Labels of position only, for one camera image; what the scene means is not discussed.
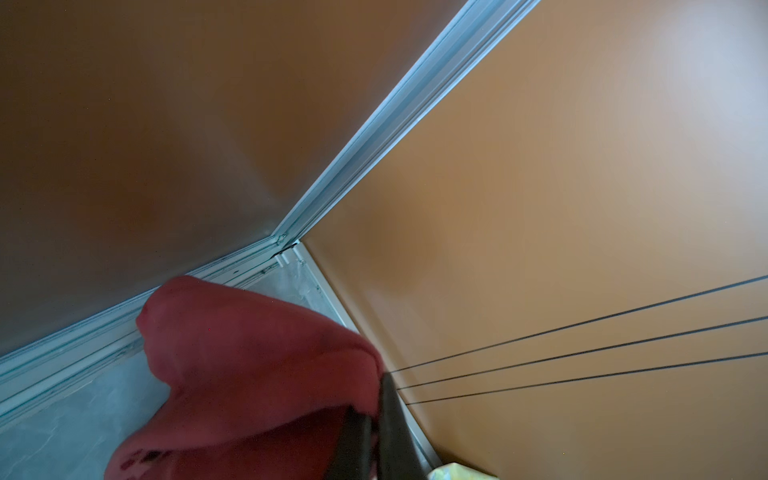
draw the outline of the red fabric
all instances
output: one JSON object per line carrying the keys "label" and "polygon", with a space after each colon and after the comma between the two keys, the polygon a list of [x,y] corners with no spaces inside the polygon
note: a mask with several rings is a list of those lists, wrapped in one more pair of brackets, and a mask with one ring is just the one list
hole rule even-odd
{"label": "red fabric", "polygon": [[376,349],[300,306],[181,276],[136,324],[170,397],[105,480],[319,479],[346,406],[377,416]]}

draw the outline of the yellow object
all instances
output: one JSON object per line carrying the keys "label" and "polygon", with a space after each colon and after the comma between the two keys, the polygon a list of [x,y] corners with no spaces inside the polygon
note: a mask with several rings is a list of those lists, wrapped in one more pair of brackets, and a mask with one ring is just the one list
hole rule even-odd
{"label": "yellow object", "polygon": [[427,475],[427,480],[498,480],[498,478],[480,473],[458,463],[449,463],[432,470]]}

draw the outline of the red garment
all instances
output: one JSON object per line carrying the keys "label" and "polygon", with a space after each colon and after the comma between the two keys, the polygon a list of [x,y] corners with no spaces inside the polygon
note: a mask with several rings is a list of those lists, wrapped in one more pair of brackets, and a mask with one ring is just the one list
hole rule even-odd
{"label": "red garment", "polygon": [[319,313],[181,276],[136,324],[170,397],[115,451],[105,480],[317,480],[346,406],[377,416],[379,353]]}

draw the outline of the gray tile floor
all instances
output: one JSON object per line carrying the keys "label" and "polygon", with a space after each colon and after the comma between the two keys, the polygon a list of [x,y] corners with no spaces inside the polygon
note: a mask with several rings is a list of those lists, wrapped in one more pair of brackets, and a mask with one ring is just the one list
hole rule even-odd
{"label": "gray tile floor", "polygon": [[[272,269],[252,290],[339,319],[306,267]],[[144,353],[0,433],[0,480],[96,480],[112,452],[165,402],[169,389]]]}

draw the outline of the brown wall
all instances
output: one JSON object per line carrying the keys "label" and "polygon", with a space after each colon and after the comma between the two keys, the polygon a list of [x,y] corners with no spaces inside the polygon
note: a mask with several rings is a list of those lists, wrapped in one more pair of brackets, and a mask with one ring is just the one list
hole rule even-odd
{"label": "brown wall", "polygon": [[[543,0],[305,241],[398,369],[768,274],[768,4]],[[768,315],[768,280],[408,369],[401,386]],[[405,390],[768,351],[768,320]],[[413,406],[501,478],[765,478],[768,357]]]}
{"label": "brown wall", "polygon": [[270,234],[460,0],[0,12],[0,353]]}

